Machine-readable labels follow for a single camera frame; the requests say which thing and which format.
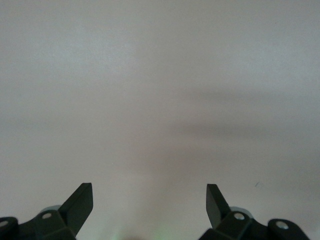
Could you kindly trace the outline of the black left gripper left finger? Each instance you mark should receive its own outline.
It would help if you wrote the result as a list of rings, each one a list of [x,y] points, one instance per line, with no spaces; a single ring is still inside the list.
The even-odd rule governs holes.
[[[0,218],[2,240],[75,240],[93,210],[93,187],[82,183],[62,204],[43,209],[19,223],[12,216]]]

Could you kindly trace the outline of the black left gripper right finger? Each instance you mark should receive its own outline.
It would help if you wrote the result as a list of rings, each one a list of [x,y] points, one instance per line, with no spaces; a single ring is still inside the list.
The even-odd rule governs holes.
[[[274,218],[259,223],[249,211],[230,207],[216,184],[206,186],[206,212],[211,223],[201,240],[308,240],[294,222]]]

